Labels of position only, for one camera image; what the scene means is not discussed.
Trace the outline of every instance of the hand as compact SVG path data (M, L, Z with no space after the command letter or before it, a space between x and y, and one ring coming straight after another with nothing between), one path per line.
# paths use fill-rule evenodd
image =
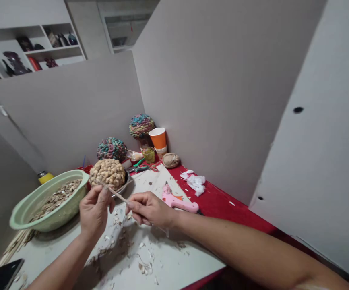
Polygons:
M106 228L107 208L113 212L115 201L106 187L93 187L82 199L79 210L81 215L81 236L87 242L97 243Z
M172 228L178 214L151 191L132 195L126 206L126 214L130 210L139 224L154 224L161 228Z

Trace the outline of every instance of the small jar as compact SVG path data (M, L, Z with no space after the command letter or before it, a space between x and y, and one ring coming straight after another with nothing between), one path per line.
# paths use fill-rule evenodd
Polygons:
M147 164L154 163L154 161L155 161L154 148L147 147L147 148L142 149L142 155L143 155L143 157L145 157Z

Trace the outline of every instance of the hole in wall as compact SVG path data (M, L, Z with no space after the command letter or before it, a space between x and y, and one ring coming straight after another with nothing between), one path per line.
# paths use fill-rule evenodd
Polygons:
M294 108L293 111L295 114L300 114L303 112L303 107L296 107L296 108Z

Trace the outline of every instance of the yellow bottle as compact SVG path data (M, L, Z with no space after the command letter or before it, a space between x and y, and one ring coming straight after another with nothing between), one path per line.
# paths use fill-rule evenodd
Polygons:
M54 176L51 173L48 173L47 171L42 171L37 175L39 181L41 184L46 183L47 181L54 178Z

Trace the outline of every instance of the white table surface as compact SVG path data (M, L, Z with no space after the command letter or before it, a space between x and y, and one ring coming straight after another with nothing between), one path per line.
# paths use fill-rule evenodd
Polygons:
M168 170L163 165L159 165L158 169L159 173L148 170L134 175L134 182L128 185L125 198L143 191L152 191L162 198L162 188L167 181L174 195L182 195L185 201L189 201ZM119 199L116 203L114 212L118 214L109 215L105 233L91 252L89 260L98 256L100 249L109 250L101 255L99 263L86 263L74 289L111 289L113 283L114 290L181 289L225 266L181 233L171 231L169 238L166 238L165 233L157 227L139 226L133 218L127 220L126 204ZM113 225L117 217L121 225ZM25 262L19 272L20 279L10 289L20 289L24 274L27 275L28 286L79 235L80 230L79 216L76 216L65 226L53 232L41 233L23 246L11 259L23 258ZM180 248L178 241L183 241L186 248ZM140 258L145 264L152 263L152 274L141 273L138 266Z

